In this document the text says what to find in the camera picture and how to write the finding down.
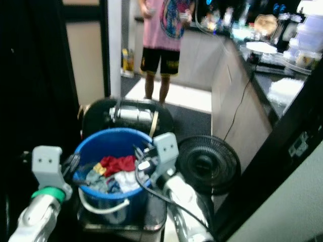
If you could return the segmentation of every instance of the black countertop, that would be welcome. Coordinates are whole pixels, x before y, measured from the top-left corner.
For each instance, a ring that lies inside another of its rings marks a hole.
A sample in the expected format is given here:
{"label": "black countertop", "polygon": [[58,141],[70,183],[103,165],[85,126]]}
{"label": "black countertop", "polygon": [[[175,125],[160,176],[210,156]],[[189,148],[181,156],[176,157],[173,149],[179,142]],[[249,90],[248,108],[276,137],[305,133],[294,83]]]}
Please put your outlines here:
{"label": "black countertop", "polygon": [[[135,20],[137,22],[143,22],[142,17],[135,17]],[[187,28],[187,30],[198,31],[203,33],[196,26],[194,22],[191,24],[189,28]],[[295,78],[295,79],[300,79],[305,81],[307,76],[298,74],[287,68],[285,69],[270,68],[264,71],[264,69],[266,68],[260,65],[257,66],[257,65],[251,64],[250,62],[247,61],[249,56],[249,50],[245,48],[247,41],[241,41],[241,40],[235,39],[234,37],[231,36],[230,31],[226,29],[216,30],[216,35],[227,37],[227,41],[232,41],[237,51],[241,53],[241,55],[239,55],[240,61],[243,64],[249,78],[251,79],[252,86],[259,98],[259,101],[262,105],[263,110],[265,111],[272,127],[274,127],[276,123],[279,121],[279,119],[284,115],[284,110],[286,106],[275,103],[268,99],[268,93],[272,82],[279,81],[285,77]]]}

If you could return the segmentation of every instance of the pink t-shirt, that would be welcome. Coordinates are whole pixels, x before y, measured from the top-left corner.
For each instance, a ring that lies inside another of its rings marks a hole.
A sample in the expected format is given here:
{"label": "pink t-shirt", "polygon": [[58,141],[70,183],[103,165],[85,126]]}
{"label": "pink t-shirt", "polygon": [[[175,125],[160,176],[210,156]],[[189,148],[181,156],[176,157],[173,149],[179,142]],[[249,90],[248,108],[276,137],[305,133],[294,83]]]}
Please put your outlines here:
{"label": "pink t-shirt", "polygon": [[160,25],[160,12],[164,0],[146,0],[150,8],[155,8],[156,13],[151,19],[144,20],[143,46],[152,49],[167,49],[179,51],[181,39],[167,36]]}

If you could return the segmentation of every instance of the blue laundry basket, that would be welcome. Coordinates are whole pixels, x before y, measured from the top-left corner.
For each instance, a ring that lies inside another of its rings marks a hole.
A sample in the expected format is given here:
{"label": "blue laundry basket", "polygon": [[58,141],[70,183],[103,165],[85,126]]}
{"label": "blue laundry basket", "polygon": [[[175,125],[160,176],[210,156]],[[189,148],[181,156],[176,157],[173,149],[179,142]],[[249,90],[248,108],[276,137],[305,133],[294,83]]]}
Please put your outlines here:
{"label": "blue laundry basket", "polygon": [[[85,139],[75,150],[80,153],[80,167],[74,179],[85,179],[88,172],[105,156],[133,155],[133,145],[143,150],[143,141],[152,139],[143,132],[116,128],[97,132]],[[110,224],[127,224],[145,211],[147,193],[142,188],[123,194],[103,194],[87,186],[79,188],[80,201],[84,208],[98,214]]]}

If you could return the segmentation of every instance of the white handle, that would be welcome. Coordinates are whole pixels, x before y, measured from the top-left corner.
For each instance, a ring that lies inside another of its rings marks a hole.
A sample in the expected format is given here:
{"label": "white handle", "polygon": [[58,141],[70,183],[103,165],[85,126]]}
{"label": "white handle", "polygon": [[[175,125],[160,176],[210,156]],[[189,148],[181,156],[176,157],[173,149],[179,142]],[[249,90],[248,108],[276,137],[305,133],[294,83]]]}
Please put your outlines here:
{"label": "white handle", "polygon": [[107,208],[107,209],[98,209],[98,208],[94,208],[92,207],[90,204],[87,203],[87,201],[85,200],[85,197],[84,197],[84,193],[83,191],[79,188],[79,196],[80,196],[80,200],[81,200],[81,203],[82,205],[84,206],[84,208],[89,211],[89,212],[92,212],[92,213],[95,213],[95,214],[109,214],[109,213],[114,213],[124,207],[127,207],[130,202],[129,200],[126,198],[123,203],[121,204],[118,204],[117,206],[113,207],[113,208]]}

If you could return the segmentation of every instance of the floor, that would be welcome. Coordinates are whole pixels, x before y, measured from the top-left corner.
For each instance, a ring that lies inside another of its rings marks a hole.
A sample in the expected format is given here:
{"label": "floor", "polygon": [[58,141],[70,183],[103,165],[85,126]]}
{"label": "floor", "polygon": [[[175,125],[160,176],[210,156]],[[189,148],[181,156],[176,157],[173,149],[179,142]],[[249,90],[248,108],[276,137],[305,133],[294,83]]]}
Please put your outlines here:
{"label": "floor", "polygon": [[[144,98],[144,78],[121,78],[121,95],[127,99]],[[160,82],[155,81],[153,99],[158,100]],[[166,98],[166,108],[174,119],[174,133],[178,141],[193,135],[211,134],[211,92],[170,84]],[[159,241],[145,238],[140,241]],[[164,242],[178,242],[174,222],[167,216]]]}

